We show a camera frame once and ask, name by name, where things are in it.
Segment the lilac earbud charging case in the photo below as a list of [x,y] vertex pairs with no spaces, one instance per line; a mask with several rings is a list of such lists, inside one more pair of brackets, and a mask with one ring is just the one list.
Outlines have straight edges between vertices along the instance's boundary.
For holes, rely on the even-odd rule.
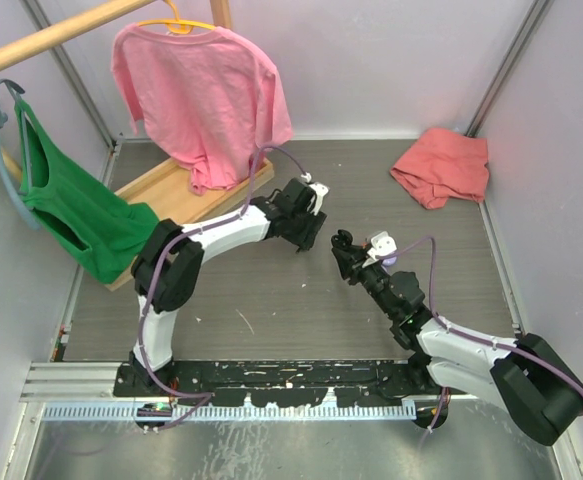
[[392,266],[396,263],[397,257],[391,256],[382,260],[382,265],[385,267]]

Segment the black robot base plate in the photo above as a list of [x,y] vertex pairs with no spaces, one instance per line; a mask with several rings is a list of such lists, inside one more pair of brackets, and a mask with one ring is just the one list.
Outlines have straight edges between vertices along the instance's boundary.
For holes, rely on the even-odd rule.
[[394,360],[176,360],[158,377],[179,392],[210,393],[220,407],[315,407],[329,393],[340,408],[399,406],[408,396],[441,391],[430,380],[418,383],[409,364]]

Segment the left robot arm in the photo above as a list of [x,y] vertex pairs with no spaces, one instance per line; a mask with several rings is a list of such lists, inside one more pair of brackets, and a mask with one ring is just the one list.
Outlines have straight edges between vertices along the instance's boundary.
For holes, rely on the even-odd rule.
[[293,178],[283,189],[208,221],[159,222],[131,269],[140,308],[131,359],[139,366],[135,383],[141,390],[159,396],[170,387],[166,365],[173,359],[175,320],[194,293],[201,267],[234,248],[271,238],[310,250],[326,220],[322,206],[328,193],[322,183]]

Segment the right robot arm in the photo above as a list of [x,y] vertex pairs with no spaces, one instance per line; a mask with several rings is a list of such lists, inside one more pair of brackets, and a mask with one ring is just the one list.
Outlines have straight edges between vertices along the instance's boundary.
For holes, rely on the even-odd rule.
[[409,379],[430,394],[441,387],[506,411],[532,440],[553,445],[583,416],[583,383],[542,337],[502,338],[461,327],[431,309],[412,272],[389,273],[400,252],[385,232],[356,245],[346,230],[331,238],[340,276],[361,285],[391,321],[396,342],[412,351]]

